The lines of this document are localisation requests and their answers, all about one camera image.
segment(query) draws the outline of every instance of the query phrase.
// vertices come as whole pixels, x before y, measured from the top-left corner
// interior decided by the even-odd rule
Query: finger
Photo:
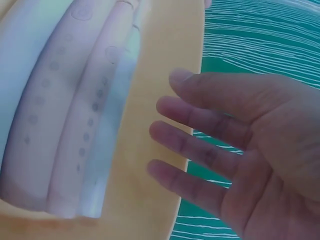
[[[245,123],[252,123],[307,88],[278,75],[193,74],[183,69],[172,72],[170,85],[185,102],[230,114]]]
[[[240,155],[202,141],[163,121],[150,127],[151,137],[168,149],[232,180]]]
[[[208,9],[211,6],[212,0],[204,0],[205,8]]]
[[[249,125],[214,110],[194,107],[178,97],[162,97],[157,102],[156,108],[161,115],[173,121],[243,151],[247,149],[253,136]]]
[[[159,160],[151,161],[147,170],[164,188],[221,218],[226,188],[191,176]]]

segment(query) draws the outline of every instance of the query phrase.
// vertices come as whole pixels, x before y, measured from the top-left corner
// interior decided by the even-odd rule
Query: green striped fabric
[[[320,89],[320,0],[213,0],[206,11],[203,72],[273,73]],[[201,132],[194,135],[237,154]],[[192,162],[190,174],[231,183]],[[182,200],[171,240],[239,237],[215,216]]]

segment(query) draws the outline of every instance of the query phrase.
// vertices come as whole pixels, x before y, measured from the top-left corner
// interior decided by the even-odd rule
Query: fingernail
[[[172,84],[179,84],[183,81],[189,79],[194,75],[193,72],[186,70],[184,68],[176,68],[173,70],[169,76],[169,81]]]

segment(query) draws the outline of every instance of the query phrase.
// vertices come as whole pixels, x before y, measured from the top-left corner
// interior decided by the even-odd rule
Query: white cylindrical object
[[[0,1],[0,21],[6,15],[11,6],[16,2],[16,0],[1,0]]]
[[[43,18],[38,18],[38,22],[51,20],[51,15],[47,15],[54,12],[57,3],[66,0],[42,2],[50,8],[43,11],[45,5],[42,4],[36,9],[34,14],[40,14]],[[0,195],[8,203],[27,210],[45,210],[55,155],[71,101],[115,2],[75,0],[42,51],[23,92],[5,149]],[[26,36],[37,35],[36,31],[31,31],[32,24],[20,22],[20,28],[28,31]],[[25,46],[25,40],[22,38],[21,41],[21,45]],[[30,59],[24,58],[23,62],[19,59],[18,63],[11,62],[9,67],[25,66],[29,62]]]
[[[71,2],[18,0],[0,21],[0,167],[28,78]]]
[[[87,62],[72,100],[55,157],[47,212],[77,214],[83,175],[122,48],[133,24],[136,0],[116,2]]]
[[[78,214],[89,218],[100,218],[102,214],[108,176],[117,143],[118,130],[136,69],[141,37],[140,16],[144,0],[140,1],[134,27],[121,55],[113,84],[106,99],[102,116],[88,161],[85,165]]]

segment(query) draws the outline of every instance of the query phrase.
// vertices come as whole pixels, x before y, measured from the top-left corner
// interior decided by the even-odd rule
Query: pink tube
[[[77,214],[85,163],[137,5],[137,0],[115,4],[90,55],[58,145],[48,213],[62,218],[74,218]]]
[[[71,101],[115,2],[75,0],[42,51],[21,97],[5,149],[0,194],[6,202],[27,210],[45,210]]]

